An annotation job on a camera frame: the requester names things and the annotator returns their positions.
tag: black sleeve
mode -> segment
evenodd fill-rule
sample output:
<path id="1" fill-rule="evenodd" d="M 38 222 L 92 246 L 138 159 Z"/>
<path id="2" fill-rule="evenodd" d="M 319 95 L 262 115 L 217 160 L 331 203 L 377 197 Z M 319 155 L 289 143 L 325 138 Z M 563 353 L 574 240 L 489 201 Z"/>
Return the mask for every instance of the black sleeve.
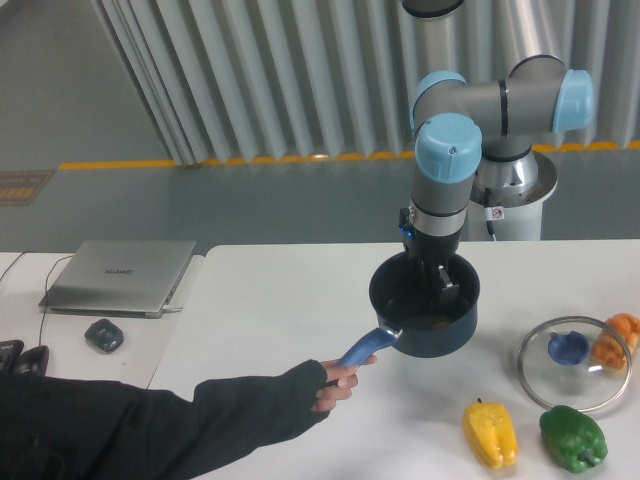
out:
<path id="1" fill-rule="evenodd" d="M 326 418 L 310 410 L 325 382 L 309 360 L 278 377 L 203 382 L 187 402 L 118 382 L 3 374 L 0 439 L 53 452 L 65 479 L 189 479 Z"/>

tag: fingers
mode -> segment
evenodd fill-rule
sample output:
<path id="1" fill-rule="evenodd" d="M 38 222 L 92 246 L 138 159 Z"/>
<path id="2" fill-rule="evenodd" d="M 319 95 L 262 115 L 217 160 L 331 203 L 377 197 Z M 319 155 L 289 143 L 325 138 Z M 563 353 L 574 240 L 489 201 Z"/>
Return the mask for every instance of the fingers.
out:
<path id="1" fill-rule="evenodd" d="M 338 367 L 335 365 L 336 362 L 337 360 L 331 360 L 330 362 L 322 363 L 322 366 L 327 371 L 327 382 L 333 382 L 334 380 L 350 377 L 351 375 L 355 375 L 358 371 L 357 365 L 352 365 L 350 367 Z"/>
<path id="2" fill-rule="evenodd" d="M 313 404 L 311 410 L 314 412 L 328 412 L 333 410 L 337 402 L 351 398 L 351 389 L 358 384 L 358 377 L 352 375 L 348 378 L 341 378 L 338 386 L 323 387 L 316 393 L 318 400 Z"/>
<path id="3" fill-rule="evenodd" d="M 363 365 L 371 365 L 376 363 L 378 358 L 371 355 L 367 358 Z M 358 385 L 358 377 L 356 372 L 358 366 L 350 367 L 337 366 L 338 360 L 329 360 L 320 362 L 327 371 L 327 385 L 316 393 L 318 400 L 311 407 L 313 412 L 329 412 L 336 408 L 337 402 L 351 398 L 352 388 Z"/>

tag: laptop lid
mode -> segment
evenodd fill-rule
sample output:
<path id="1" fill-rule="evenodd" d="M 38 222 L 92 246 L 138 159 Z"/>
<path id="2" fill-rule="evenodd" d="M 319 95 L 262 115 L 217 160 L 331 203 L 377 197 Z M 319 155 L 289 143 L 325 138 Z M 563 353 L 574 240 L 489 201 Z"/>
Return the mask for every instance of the laptop lid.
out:
<path id="1" fill-rule="evenodd" d="M 86 240 L 40 302 L 52 311 L 158 318 L 187 269 L 194 241 Z"/>

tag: computer mouse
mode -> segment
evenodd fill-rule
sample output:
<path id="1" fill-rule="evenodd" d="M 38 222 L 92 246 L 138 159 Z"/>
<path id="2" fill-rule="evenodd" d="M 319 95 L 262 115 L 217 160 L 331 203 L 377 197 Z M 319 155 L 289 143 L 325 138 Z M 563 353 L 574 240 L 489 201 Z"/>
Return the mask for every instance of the computer mouse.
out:
<path id="1" fill-rule="evenodd" d="M 110 320 L 101 318 L 84 332 L 84 338 L 94 347 L 105 353 L 111 353 L 122 345 L 124 334 Z"/>
<path id="2" fill-rule="evenodd" d="M 13 365 L 22 353 L 24 343 L 22 340 L 9 340 L 0 342 L 0 372 L 10 372 Z"/>
<path id="3" fill-rule="evenodd" d="M 13 373 L 32 373 L 41 377 L 47 373 L 49 347 L 40 345 L 22 352 L 13 365 Z"/>

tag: metal wall panel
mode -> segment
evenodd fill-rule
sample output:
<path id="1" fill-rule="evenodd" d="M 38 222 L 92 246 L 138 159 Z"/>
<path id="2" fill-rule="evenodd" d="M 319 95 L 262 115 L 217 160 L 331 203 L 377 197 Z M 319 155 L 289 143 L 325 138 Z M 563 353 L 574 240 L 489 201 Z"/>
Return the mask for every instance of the metal wall panel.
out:
<path id="1" fill-rule="evenodd" d="M 171 155 L 187 164 L 399 155 L 413 149 L 409 106 L 426 74 L 504 76 L 496 0 L 427 21 L 396 0 L 95 1 Z M 536 141 L 627 147 L 639 138 L 640 2 L 548 1 L 565 64 L 592 75 L 596 117 Z"/>

